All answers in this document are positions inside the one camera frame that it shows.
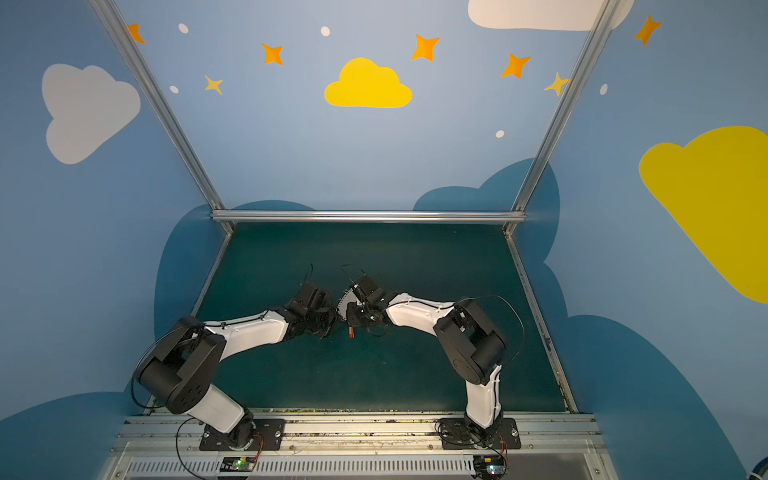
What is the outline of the grey oval keyring plate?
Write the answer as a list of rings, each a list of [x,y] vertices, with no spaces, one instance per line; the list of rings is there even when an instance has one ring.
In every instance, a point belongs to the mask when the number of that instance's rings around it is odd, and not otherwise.
[[[352,288],[349,288],[344,292],[336,306],[337,314],[344,322],[348,320],[348,308],[350,305],[353,307],[358,305],[358,298]]]

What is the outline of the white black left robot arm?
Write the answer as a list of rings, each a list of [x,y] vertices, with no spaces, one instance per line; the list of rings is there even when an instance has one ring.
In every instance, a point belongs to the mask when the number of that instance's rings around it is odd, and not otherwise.
[[[336,318],[330,293],[309,282],[287,304],[255,315],[218,322],[183,317],[142,356],[133,380],[171,413],[203,422],[213,450],[248,450],[257,426],[247,407],[214,385],[220,364],[306,332],[323,338]]]

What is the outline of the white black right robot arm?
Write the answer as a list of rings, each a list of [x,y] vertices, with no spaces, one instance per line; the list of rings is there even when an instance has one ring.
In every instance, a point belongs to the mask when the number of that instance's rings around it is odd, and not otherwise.
[[[485,433],[499,424],[499,384],[507,342],[475,300],[437,302],[405,292],[387,293],[364,275],[344,293],[337,312],[352,329],[393,325],[436,337],[465,381],[467,426]]]

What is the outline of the left controller board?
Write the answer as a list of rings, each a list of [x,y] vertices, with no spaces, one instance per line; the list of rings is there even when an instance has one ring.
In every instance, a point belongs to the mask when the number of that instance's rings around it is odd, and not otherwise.
[[[224,457],[219,472],[220,473],[241,473],[250,474],[256,465],[256,458],[250,457]]]

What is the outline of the controller board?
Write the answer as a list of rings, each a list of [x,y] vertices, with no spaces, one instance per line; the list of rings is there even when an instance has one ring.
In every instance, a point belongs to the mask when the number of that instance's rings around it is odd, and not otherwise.
[[[500,480],[508,471],[507,461],[501,455],[476,455],[472,467],[472,478],[479,480]]]
[[[256,458],[250,457],[224,457],[219,472],[220,473],[241,473],[250,474],[256,465]]]

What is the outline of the right controller board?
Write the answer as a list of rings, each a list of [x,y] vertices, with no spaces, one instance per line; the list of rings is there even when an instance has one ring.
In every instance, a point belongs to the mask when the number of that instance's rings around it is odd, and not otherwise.
[[[479,480],[500,480],[508,471],[507,461],[501,455],[476,455],[472,467],[472,478]]]

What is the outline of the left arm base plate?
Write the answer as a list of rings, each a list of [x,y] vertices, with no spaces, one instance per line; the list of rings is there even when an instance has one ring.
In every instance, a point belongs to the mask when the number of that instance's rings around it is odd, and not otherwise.
[[[200,451],[277,451],[286,422],[283,419],[249,419],[239,422],[230,433],[206,425]]]

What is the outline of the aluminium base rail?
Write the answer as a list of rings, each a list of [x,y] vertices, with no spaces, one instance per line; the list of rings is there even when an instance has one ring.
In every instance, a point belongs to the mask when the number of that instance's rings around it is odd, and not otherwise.
[[[204,427],[182,416],[125,420],[102,479],[473,479],[473,457],[501,455],[502,479],[615,479],[596,420],[585,414],[512,412],[518,450],[445,450],[436,434],[452,412],[261,410],[286,422],[277,451],[200,451]],[[220,473],[224,457],[256,458],[250,474]]]

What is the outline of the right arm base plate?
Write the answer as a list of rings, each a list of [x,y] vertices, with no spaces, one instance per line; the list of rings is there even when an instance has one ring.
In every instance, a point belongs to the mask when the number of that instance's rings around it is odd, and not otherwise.
[[[500,416],[490,427],[482,428],[468,418],[441,418],[435,431],[445,450],[522,448],[517,424],[512,418]]]

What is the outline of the aluminium frame left post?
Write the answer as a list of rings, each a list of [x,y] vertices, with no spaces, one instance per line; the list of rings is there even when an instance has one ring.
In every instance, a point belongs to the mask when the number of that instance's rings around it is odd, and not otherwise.
[[[90,4],[141,87],[212,213],[224,210],[225,206],[220,195],[172,111],[159,82],[141,53],[138,43],[131,36],[117,4],[114,1],[104,0],[91,0]]]

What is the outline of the aluminium frame post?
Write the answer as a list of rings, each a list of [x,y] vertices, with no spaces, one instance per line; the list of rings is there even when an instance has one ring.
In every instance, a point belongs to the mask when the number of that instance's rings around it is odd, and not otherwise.
[[[508,240],[512,239],[516,226],[525,221],[528,204],[611,34],[612,22],[617,17],[621,4],[622,2],[619,0],[604,1],[598,10],[593,27],[571,72],[570,81],[565,85],[565,92],[560,95],[560,100],[542,143],[515,197],[511,212],[517,214],[518,217],[504,224],[503,231]]]
[[[225,206],[220,195],[172,111],[159,82],[141,53],[138,43],[131,36],[117,4],[114,1],[104,0],[91,0],[90,4],[141,87],[212,213],[224,210]]]

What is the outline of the aluminium frame right post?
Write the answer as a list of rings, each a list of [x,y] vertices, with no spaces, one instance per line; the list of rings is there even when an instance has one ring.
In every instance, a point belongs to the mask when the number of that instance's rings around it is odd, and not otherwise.
[[[565,85],[565,92],[560,95],[560,100],[542,143],[515,197],[511,212],[517,214],[518,217],[504,224],[503,231],[508,240],[512,239],[516,226],[525,221],[528,204],[611,34],[612,22],[617,17],[621,4],[622,2],[619,0],[604,1],[598,10],[593,27],[571,72],[570,81]]]

